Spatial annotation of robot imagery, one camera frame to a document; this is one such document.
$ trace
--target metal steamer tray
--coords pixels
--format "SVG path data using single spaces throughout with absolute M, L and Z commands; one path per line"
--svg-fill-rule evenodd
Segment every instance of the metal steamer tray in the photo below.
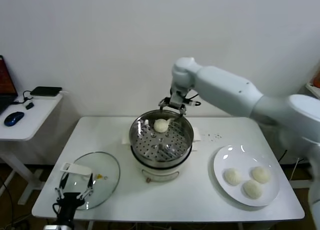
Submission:
M 158 119 L 170 119 L 166 132 L 154 131 L 154 122 Z M 182 164 L 188 158 L 194 132 L 189 121 L 180 114 L 169 110 L 154 110 L 134 121 L 129 137 L 132 153 L 141 164 L 165 170 Z

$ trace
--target white wall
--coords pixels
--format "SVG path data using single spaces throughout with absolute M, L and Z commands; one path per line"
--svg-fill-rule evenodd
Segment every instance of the white wall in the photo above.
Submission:
M 54 124 L 14 147 L 26 163 L 54 162 L 80 115 L 154 109 L 181 56 L 269 95 L 295 92 L 320 59 L 319 12 L 319 0 L 0 0 L 0 54 L 18 88 L 69 91 Z M 207 104 L 188 113 L 225 114 Z

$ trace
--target small white table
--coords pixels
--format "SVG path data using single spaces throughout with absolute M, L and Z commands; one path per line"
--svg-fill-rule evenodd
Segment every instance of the small white table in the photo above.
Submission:
M 188 118 L 201 134 L 194 143 L 187 166 L 170 182 L 146 183 L 136 167 L 130 146 L 122 145 L 132 117 L 83 117 L 78 122 L 45 186 L 32 214 L 55 218 L 55 187 L 59 185 L 64 162 L 95 151 L 117 158 L 121 177 L 113 195 L 98 207 L 79 210 L 74 218 L 91 221 L 132 222 L 245 222 L 301 219 L 305 213 L 258 125 L 247 118 Z M 231 200 L 211 180 L 208 163 L 222 146 L 243 144 L 264 155 L 278 170 L 280 192 L 266 207 L 249 207 Z
M 59 103 L 61 98 L 62 95 L 59 94 L 50 99 L 33 99 L 34 107 L 29 110 L 27 110 L 22 104 L 9 106 L 0 115 L 0 141 L 30 140 Z M 24 112 L 24 117 L 14 126 L 5 126 L 5 118 L 16 111 Z M 15 172 L 28 182 L 27 187 L 18 201 L 18 204 L 24 205 L 33 190 L 42 189 L 44 182 L 39 180 L 42 170 L 38 169 L 33 174 L 8 147 L 0 149 L 0 158 L 13 169 L 9 177 L 5 180 L 6 185 L 9 184 Z M 4 189 L 5 188 L 3 186 L 0 188 L 0 195 L 3 193 Z

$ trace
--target laptop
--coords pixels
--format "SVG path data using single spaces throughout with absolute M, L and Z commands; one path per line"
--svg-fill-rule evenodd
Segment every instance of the laptop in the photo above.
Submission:
M 0 56 L 0 114 L 17 98 L 18 94 L 9 75 L 5 60 Z

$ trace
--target laptop screen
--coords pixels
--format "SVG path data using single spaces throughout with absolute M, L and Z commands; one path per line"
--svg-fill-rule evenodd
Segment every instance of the laptop screen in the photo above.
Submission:
M 0 56 L 0 95 L 18 95 L 2 56 Z

